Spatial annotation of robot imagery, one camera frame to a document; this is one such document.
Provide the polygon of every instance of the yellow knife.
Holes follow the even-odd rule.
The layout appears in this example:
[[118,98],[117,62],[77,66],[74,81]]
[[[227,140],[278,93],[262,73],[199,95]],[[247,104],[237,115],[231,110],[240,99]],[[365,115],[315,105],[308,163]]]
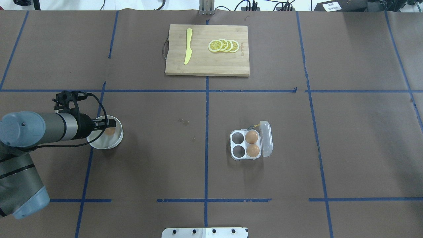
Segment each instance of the yellow knife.
[[184,64],[187,65],[190,61],[191,55],[192,55],[192,49],[190,48],[191,45],[191,37],[192,37],[192,29],[187,29],[187,51],[185,53],[185,62]]

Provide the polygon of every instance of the cutting board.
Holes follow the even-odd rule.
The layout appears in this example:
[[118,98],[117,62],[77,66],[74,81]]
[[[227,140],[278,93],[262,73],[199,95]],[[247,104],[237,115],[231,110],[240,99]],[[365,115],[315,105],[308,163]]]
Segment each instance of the cutting board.
[[[191,59],[184,64],[187,29],[192,29]],[[209,42],[235,40],[240,49],[235,53],[210,52]],[[235,25],[170,25],[167,75],[244,76],[250,75],[248,27]]]

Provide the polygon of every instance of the blue tape line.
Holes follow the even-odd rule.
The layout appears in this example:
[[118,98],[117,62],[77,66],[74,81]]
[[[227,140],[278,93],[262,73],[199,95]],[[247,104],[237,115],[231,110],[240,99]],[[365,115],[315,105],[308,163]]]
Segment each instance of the blue tape line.
[[291,90],[242,90],[242,89],[224,89],[224,90],[209,90],[211,93],[296,93],[298,88]]
[[305,90],[312,93],[408,93],[407,90]]
[[157,202],[204,202],[202,198],[158,199]]
[[111,199],[85,199],[84,202],[112,202]]
[[[303,44],[303,41],[302,41],[302,34],[301,34],[301,25],[300,25],[300,22],[299,22],[299,14],[298,14],[298,12],[296,12],[296,14],[297,14],[297,25],[298,25],[299,41],[300,41],[300,44],[301,44],[302,62],[304,64],[304,74],[305,74],[305,78],[307,79],[308,100],[310,101],[311,118],[313,120],[313,127],[314,127],[314,137],[316,139],[317,150],[319,152],[321,183],[323,185],[323,194],[324,194],[324,197],[327,198],[326,181],[325,181],[325,178],[324,178],[323,162],[322,162],[322,159],[321,159],[319,135],[317,134],[317,125],[316,125],[316,118],[314,116],[313,99],[311,97],[311,92],[310,92],[311,91],[310,81],[309,81],[309,78],[308,78],[307,68],[305,67],[305,62],[306,61],[305,61],[304,44]],[[333,238],[332,219],[330,217],[329,202],[326,201],[325,202],[325,205],[326,205],[327,223],[328,223],[328,226],[329,226],[329,235],[330,235],[331,238]]]
[[81,202],[81,201],[82,201],[81,199],[60,199],[60,198],[50,199],[50,202]]
[[[102,87],[102,94],[100,95],[100,102],[101,103],[103,103],[103,98],[104,98],[104,91],[105,91],[105,89],[106,89],[106,82],[104,82],[103,83],[103,87]],[[99,109],[98,109],[98,111],[97,111],[97,117],[99,117],[100,116],[100,113],[101,113],[101,106],[99,105]]]
[[208,204],[209,198],[209,77],[206,76],[206,139],[204,153],[204,227],[208,226]]
[[79,215],[78,215],[78,222],[77,222],[77,227],[76,227],[76,231],[75,231],[75,238],[78,238],[79,230],[80,230],[80,227],[81,227],[82,211],[84,210],[84,202],[85,202],[85,196],[87,194],[88,179],[90,177],[90,170],[91,170],[91,162],[93,160],[93,153],[94,153],[94,149],[91,147],[90,157],[88,159],[87,173],[85,174],[84,189],[82,191],[81,206],[80,206],[80,211],[79,211]]
[[[102,92],[101,89],[1,89],[1,92],[62,92],[63,90],[67,91],[82,91],[82,92]],[[209,90],[209,93],[296,93],[298,88],[294,89],[281,89],[281,90]],[[114,93],[132,93],[132,92],[155,92],[155,93],[205,93],[206,90],[202,89],[105,89],[105,92],[114,92]]]
[[118,24],[118,16],[119,16],[119,11],[116,11],[115,25],[113,26],[112,40],[110,41],[109,58],[112,58],[112,49],[113,49],[113,42],[115,40],[116,25]]
[[16,38],[15,45],[13,46],[12,53],[10,54],[10,57],[9,57],[9,62],[7,63],[6,69],[4,70],[3,78],[0,83],[0,90],[2,89],[4,81],[6,80],[7,72],[9,71],[10,63],[12,62],[13,56],[15,55],[15,50],[16,50],[16,47],[18,46],[19,39],[21,38],[22,31],[24,30],[24,26],[28,18],[28,14],[29,14],[29,11],[27,11],[27,13],[25,14],[25,18],[24,18],[24,21],[22,22],[21,30],[19,31],[18,37]]
[[184,89],[107,89],[106,92],[146,92],[146,93],[205,93],[205,90]]
[[387,11],[385,11],[385,18],[386,18],[386,23],[388,25],[389,35],[391,36],[392,44],[393,44],[394,49],[395,49],[395,54],[397,55],[399,65],[401,67],[402,75],[404,76],[405,84],[407,85],[407,89],[408,89],[408,92],[410,93],[410,97],[411,97],[411,100],[412,100],[412,103],[413,103],[414,111],[416,112],[417,120],[419,121],[420,130],[423,133],[422,119],[420,117],[419,110],[417,109],[416,101],[414,100],[414,96],[413,96],[413,93],[411,91],[411,87],[410,87],[410,83],[408,82],[407,75],[405,74],[405,70],[404,70],[404,66],[403,66],[402,61],[401,61],[401,57],[399,56],[398,48],[396,46],[394,36],[392,34],[391,25],[389,24],[389,18],[388,18],[388,12]]
[[62,92],[67,91],[82,91],[82,92],[101,92],[100,89],[1,89],[1,92]]
[[229,199],[217,199],[210,198],[208,202],[270,202],[271,198],[229,198]]
[[270,202],[271,198],[176,198],[176,199],[158,199],[157,202]]
[[423,201],[423,197],[338,197],[309,198],[309,202],[372,202],[372,201]]
[[[50,202],[82,202],[82,199],[52,198]],[[85,199],[84,202],[112,202],[111,199]]]

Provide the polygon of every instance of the egg carton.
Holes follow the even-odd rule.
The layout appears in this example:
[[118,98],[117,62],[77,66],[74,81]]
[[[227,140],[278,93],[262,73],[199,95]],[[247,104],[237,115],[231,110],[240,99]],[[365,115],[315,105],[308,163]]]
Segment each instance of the egg carton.
[[[268,157],[273,151],[272,130],[269,122],[260,121],[260,133],[256,130],[234,130],[229,137],[229,144],[231,146],[231,156],[234,160],[256,160],[260,156]],[[246,141],[245,136],[250,131],[258,134],[256,142],[250,144]],[[250,146],[258,146],[259,153],[255,157],[247,154]]]

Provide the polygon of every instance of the cutting board handle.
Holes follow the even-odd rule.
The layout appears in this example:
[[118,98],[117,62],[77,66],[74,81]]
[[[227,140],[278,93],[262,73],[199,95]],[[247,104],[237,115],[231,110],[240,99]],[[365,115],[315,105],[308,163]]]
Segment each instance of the cutting board handle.
[[[166,53],[166,55],[165,55],[165,48],[166,48],[166,45],[168,45],[168,52]],[[165,60],[167,60],[168,59],[168,53],[169,53],[169,37],[166,39],[166,41],[163,43],[163,49],[162,49],[162,55],[163,55],[163,58],[165,58]]]

